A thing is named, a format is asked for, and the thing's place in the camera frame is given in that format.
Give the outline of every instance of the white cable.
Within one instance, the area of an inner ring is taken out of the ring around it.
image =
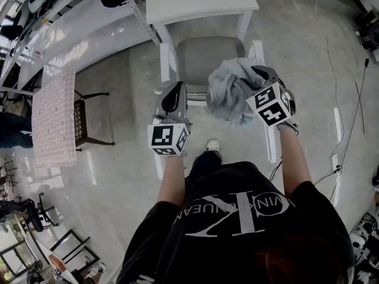
[[[317,6],[318,6],[318,4],[319,4],[319,1],[316,0],[316,6],[314,7],[314,14],[315,14],[315,16],[316,16],[317,25],[319,26],[319,29],[321,30],[321,32],[323,33],[324,37],[326,38],[327,55],[329,56],[330,66],[332,67],[333,74],[334,74],[334,78],[335,78],[335,81],[336,81],[335,97],[336,97],[337,108],[338,108],[339,116],[340,116],[340,118],[341,118],[341,125],[342,125],[342,136],[341,136],[341,140],[340,140],[340,142],[338,142],[337,146],[334,148],[334,151],[333,151],[333,153],[332,153],[332,155],[334,156],[334,154],[336,153],[337,148],[339,147],[339,145],[341,144],[341,142],[342,142],[342,140],[343,140],[343,137],[345,136],[345,127],[343,126],[342,113],[341,113],[341,109],[340,109],[340,107],[339,107],[338,99],[337,99],[337,84],[338,84],[338,81],[337,81],[336,72],[335,72],[335,70],[334,70],[334,66],[333,66],[332,58],[331,58],[331,56],[330,56],[330,52],[329,52],[329,38],[327,37],[327,35],[325,34],[324,30],[323,30],[322,27],[320,26],[319,19],[318,19],[318,17],[317,17]]]

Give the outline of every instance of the dark jeans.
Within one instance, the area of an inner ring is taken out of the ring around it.
[[[25,149],[32,148],[31,136],[25,135],[21,131],[31,131],[31,118],[0,112],[0,148],[10,149],[14,146],[21,146]]]
[[[185,190],[187,191],[202,177],[219,170],[221,161],[220,153],[217,151],[205,151],[198,156],[194,161],[190,174],[185,178]]]

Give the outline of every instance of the brown hair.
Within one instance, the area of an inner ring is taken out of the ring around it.
[[[253,253],[272,284],[343,283],[341,260],[327,241],[313,235],[284,235],[274,245]]]

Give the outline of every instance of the gray cloth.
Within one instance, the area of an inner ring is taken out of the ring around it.
[[[209,76],[207,105],[214,117],[235,125],[243,125],[253,120],[255,114],[246,103],[248,96],[239,82],[244,79],[254,88],[262,87],[265,80],[251,69],[254,65],[265,64],[257,58],[226,60]]]

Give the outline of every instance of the white shoe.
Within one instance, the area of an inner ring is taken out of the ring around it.
[[[107,270],[107,265],[105,265],[103,262],[100,262],[99,270],[98,272],[104,273]]]
[[[207,150],[208,151],[215,150],[215,151],[220,152],[220,141],[218,141],[218,139],[209,140],[207,143]]]

